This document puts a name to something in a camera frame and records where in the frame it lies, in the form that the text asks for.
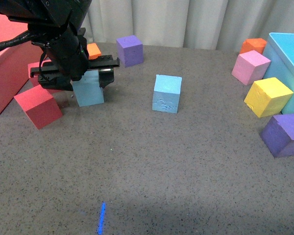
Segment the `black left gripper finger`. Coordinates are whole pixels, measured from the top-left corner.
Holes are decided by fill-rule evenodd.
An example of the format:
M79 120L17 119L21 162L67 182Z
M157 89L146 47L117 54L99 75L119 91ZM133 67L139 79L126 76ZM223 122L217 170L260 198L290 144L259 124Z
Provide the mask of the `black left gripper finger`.
M38 82L44 89L73 91L71 79L67 76L60 76L58 74L40 74Z
M100 69L98 70L98 82L101 88L105 88L110 83L114 82L114 69Z

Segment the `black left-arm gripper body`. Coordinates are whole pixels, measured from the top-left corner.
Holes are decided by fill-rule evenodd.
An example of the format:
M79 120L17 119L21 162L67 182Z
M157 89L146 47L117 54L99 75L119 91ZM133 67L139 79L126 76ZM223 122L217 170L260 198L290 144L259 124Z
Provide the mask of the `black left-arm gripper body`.
M87 40L84 38L85 28L77 33L68 27L67 30L53 39L32 41L32 44L42 49L39 66L30 69L30 76L40 74L58 74L67 76L72 81L79 81L87 71L111 69L120 66L119 58L113 59L112 55L102 55L90 60L87 50Z

